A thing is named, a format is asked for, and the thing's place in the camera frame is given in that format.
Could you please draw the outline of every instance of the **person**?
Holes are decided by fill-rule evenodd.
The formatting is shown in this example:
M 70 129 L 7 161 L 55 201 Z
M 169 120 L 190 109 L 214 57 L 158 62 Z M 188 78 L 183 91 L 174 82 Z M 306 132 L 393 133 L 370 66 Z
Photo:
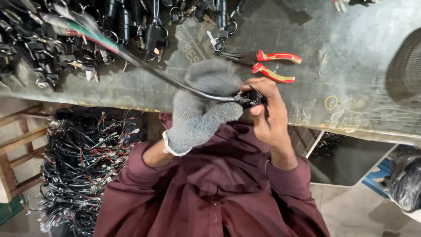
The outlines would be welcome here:
M 232 93 L 239 79 L 228 67 L 199 64 L 186 81 Z M 242 114 L 236 103 L 179 91 L 172 117 L 160 114 L 164 139 L 132 148 L 107 185 L 94 236 L 329 236 L 309 190 L 307 161 L 291 146 L 275 82 L 251 78 L 240 90 L 250 86 L 267 97 L 266 106 L 250 109 L 254 125 L 230 122 Z

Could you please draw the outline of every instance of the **plastic bag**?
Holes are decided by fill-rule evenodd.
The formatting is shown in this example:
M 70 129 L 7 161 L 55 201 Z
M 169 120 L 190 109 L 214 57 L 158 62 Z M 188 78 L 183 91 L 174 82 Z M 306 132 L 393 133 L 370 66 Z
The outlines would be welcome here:
M 405 147 L 391 154 L 395 165 L 387 182 L 389 197 L 407 212 L 421 208 L 421 151 Z

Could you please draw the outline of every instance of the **scratched metal surface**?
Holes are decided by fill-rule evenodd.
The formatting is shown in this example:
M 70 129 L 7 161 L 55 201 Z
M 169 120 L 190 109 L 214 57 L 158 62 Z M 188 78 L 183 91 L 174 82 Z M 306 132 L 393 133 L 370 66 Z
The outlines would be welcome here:
M 421 138 L 420 109 L 394 81 L 386 80 L 389 63 L 404 39 L 421 27 L 421 1 L 382 1 L 370 7 L 349 6 L 336 12 L 330 0 L 265 0 L 239 21 L 240 31 L 226 42 L 228 51 L 289 52 L 303 58 L 301 65 L 264 63 L 280 75 L 293 75 L 280 84 L 289 123 L 382 141 L 417 143 Z M 176 78 L 198 61 L 212 57 L 206 23 L 187 19 L 169 27 L 170 48 L 160 66 Z M 139 68 L 121 71 L 122 63 L 99 69 L 100 83 L 69 74 L 59 92 L 38 89 L 24 63 L 21 87 L 8 79 L 13 91 L 0 95 L 79 105 L 111 106 L 171 112 L 175 88 Z M 241 72 L 244 79 L 249 69 Z

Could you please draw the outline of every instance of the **concrete floor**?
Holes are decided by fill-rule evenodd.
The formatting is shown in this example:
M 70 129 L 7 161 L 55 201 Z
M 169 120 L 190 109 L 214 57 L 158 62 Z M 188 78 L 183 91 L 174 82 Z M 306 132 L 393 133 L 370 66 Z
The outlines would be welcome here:
M 15 105 L 32 105 L 32 102 L 7 98 L 7 107 L 16 109 Z M 16 128 L 0 129 L 0 142 L 13 136 Z M 18 181 L 39 172 L 39 160 L 27 162 L 24 167 L 15 169 Z M 419 237 L 421 223 L 401 213 L 397 205 L 385 200 L 369 188 L 359 184 L 352 188 L 325 185 L 311 185 L 311 192 L 316 204 L 323 214 L 332 237 Z M 31 195 L 31 206 L 36 207 L 39 187 L 36 186 L 24 193 Z M 23 210 L 7 223 L 0 226 L 1 237 L 43 237 L 37 219 L 38 213 L 26 215 Z

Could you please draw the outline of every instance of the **wooden chair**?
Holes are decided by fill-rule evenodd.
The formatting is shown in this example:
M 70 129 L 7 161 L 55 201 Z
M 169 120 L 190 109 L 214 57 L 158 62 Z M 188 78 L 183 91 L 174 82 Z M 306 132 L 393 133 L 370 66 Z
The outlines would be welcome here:
M 35 186 L 41 182 L 41 173 L 32 176 L 31 178 L 16 184 L 12 168 L 29 161 L 32 158 L 41 157 L 45 151 L 45 146 L 34 150 L 32 141 L 47 134 L 48 126 L 37 128 L 29 131 L 27 117 L 48 119 L 48 114 L 39 113 L 43 110 L 43 105 L 35 105 L 13 113 L 4 118 L 0 118 L 0 127 L 19 121 L 23 135 L 0 144 L 0 183 L 3 185 L 3 190 L 0 184 L 0 202 L 9 203 L 14 197 L 22 194 L 24 191 Z M 6 152 L 14 150 L 22 145 L 25 145 L 28 153 L 22 155 L 13 161 L 9 161 Z

